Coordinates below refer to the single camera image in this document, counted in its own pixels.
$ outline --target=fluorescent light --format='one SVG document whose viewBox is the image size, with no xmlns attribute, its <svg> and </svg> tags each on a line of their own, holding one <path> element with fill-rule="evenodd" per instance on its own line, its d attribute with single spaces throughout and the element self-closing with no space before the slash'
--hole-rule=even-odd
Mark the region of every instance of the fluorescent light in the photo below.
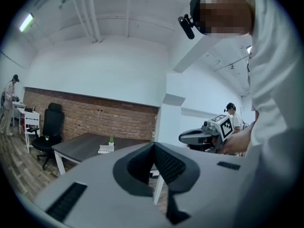
<svg viewBox="0 0 304 228">
<path fill-rule="evenodd" d="M 22 24 L 19 27 L 19 30 L 22 32 L 24 31 L 24 29 L 26 28 L 26 26 L 29 25 L 29 23 L 33 20 L 33 16 L 31 14 L 29 14 L 25 20 L 22 22 Z"/>
<path fill-rule="evenodd" d="M 247 52 L 248 52 L 248 54 L 250 54 L 251 48 L 252 48 L 252 46 L 247 47 Z"/>
</svg>

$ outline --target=man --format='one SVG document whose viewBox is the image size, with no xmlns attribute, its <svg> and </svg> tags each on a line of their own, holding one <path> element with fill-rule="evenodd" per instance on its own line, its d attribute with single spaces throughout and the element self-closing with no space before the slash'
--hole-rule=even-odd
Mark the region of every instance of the man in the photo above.
<svg viewBox="0 0 304 228">
<path fill-rule="evenodd" d="M 192 0 L 190 15 L 202 34 L 252 37 L 247 71 L 256 120 L 233 134 L 220 153 L 247 148 L 250 152 L 252 146 L 285 131 L 286 122 L 272 95 L 292 69 L 303 63 L 303 45 L 280 4 L 276 0 Z"/>
<path fill-rule="evenodd" d="M 242 131 L 244 129 L 244 122 L 242 120 L 242 117 L 237 114 L 236 106 L 233 103 L 229 103 L 226 106 L 225 111 L 228 112 L 228 114 L 232 116 L 232 126 L 233 126 L 232 134 Z"/>
<path fill-rule="evenodd" d="M 15 83 L 19 82 L 18 75 L 15 74 L 13 79 L 8 83 L 5 88 L 5 98 L 4 98 L 4 113 L 3 118 L 0 123 L 0 133 L 6 134 L 7 136 L 13 136 L 13 133 L 10 131 L 10 119 L 11 119 L 11 110 L 12 104 L 15 97 Z"/>
</svg>

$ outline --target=hand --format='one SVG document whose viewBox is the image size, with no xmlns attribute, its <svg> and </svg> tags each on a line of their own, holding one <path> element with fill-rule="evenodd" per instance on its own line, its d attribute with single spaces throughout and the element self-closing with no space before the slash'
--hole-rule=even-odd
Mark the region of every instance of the hand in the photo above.
<svg viewBox="0 0 304 228">
<path fill-rule="evenodd" d="M 251 130 L 254 124 L 255 122 L 253 122 L 249 127 L 245 128 L 239 133 L 232 134 L 227 139 L 224 146 L 217 151 L 217 153 L 224 154 L 246 152 L 251 140 Z"/>
</svg>

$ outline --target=red brick wall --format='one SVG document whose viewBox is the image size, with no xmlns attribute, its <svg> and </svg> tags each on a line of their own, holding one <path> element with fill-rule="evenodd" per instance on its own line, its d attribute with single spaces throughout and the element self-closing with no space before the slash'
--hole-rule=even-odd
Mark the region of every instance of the red brick wall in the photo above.
<svg viewBox="0 0 304 228">
<path fill-rule="evenodd" d="M 23 103 L 36 106 L 43 127 L 48 105 L 62 105 L 65 114 L 62 137 L 74 138 L 86 132 L 113 137 L 154 140 L 158 107 L 115 100 L 26 88 Z"/>
</svg>

